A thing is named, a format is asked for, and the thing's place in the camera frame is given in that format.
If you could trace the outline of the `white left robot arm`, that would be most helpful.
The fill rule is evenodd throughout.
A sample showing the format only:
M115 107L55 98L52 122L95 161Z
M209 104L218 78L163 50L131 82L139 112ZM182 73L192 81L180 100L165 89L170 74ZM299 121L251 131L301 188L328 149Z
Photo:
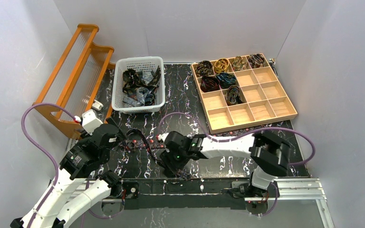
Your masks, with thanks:
M97 176L88 189L72 200L71 195L90 173L108 162L110 152L125 140L115 124L103 123L91 134L86 134L65 155L58 168L58 176L33 209L15 218L11 228L68 228L78 217L100 200L124 193L121 177L113 171Z

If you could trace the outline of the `dark paisley red-dotted tie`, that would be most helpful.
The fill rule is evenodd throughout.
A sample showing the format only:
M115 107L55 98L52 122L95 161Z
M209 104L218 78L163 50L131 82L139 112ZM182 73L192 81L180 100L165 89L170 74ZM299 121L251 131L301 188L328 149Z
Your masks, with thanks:
M127 139L123 143L123 147L132 152L136 149L145 149L150 159L164 169L161 162L160 154L165 151L162 142L159 141L159 136L153 142L146 139L141 131L132 129L126 133L127 136L137 136L139 140ZM258 147L256 134L247 134L237 138L234 136L217 137L200 134L202 136L202 157L199 159L211 159L215 157L239 157L246 159L256 159L260 155L261 148Z

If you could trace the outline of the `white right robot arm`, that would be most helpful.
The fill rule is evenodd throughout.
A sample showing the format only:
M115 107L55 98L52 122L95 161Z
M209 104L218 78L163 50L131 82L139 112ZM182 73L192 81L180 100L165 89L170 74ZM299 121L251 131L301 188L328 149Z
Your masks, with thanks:
M225 192L234 198L264 197L276 177L285 177L289 166L291 146L279 136L259 131L241 138L208 137L197 134L189 137L172 131L157 136L165 145L160 159L165 170L174 176L190 179L184 167L190 160L214 157L252 159L257 167L247 183L232 184Z

